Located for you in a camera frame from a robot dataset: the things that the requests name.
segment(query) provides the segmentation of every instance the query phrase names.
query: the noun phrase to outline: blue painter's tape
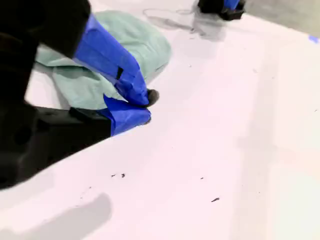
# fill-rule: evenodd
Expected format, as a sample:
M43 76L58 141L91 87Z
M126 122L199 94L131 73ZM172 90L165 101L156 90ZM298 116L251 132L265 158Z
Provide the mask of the blue painter's tape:
M147 105L147 86L136 59L90 16L74 60L103 75L129 103Z
M317 38L316 36L309 36L309 40L314 42L315 44L319 43L319 38Z
M228 9L235 10L240 0L224 0L224 6Z
M97 110L111 120L111 136L128 131L136 126L147 123L151 118L148 109L132 106L126 101L103 96L108 108Z

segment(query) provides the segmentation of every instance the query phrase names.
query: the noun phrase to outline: light green towel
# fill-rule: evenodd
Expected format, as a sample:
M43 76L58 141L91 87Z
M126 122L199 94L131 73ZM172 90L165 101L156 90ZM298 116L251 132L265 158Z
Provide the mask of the light green towel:
M170 44L153 26L120 11L102 11L94 15L100 24L135 57L146 84L168 63L171 56ZM106 105L103 94L123 99L102 75L80 66L45 46L38 48L36 61L47 67L53 67L52 77L71 107L104 109Z

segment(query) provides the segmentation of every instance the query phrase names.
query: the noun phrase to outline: black object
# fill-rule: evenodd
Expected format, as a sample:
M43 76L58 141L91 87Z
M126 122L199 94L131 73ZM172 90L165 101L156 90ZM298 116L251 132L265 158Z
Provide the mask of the black object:
M213 199L211 202L213 203L213 202L218 201L218 200L220 200L220 198L219 198L219 197L217 197L217 198Z
M86 0L8 0L0 8L0 189L110 137L94 110L25 102L37 46L72 57L90 15Z
M245 12L245 0L240 0L235 9L224 6L224 0L200 0L198 7L204 14L217 14L225 21L241 19Z
M153 104L155 104L156 101L159 100L160 94L157 90L154 90L154 89L148 89L147 93L148 93L149 104L145 107L150 107Z

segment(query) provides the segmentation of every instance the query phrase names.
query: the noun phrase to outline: black rubber tip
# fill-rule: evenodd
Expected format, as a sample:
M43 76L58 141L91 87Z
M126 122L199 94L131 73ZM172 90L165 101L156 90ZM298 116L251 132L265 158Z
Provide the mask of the black rubber tip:
M159 95L159 92L154 89L148 89L147 93L148 93L149 104L146 107L150 107L158 101L160 95Z

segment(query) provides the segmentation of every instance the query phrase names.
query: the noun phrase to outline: white table surface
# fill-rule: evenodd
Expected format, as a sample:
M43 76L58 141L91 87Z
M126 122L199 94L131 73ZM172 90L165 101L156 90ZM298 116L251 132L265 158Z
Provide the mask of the white table surface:
M181 14L192 0L91 3L150 9L172 45L152 122L1 191L0 240L320 239L320 46L249 15ZM26 99L65 108L41 71Z

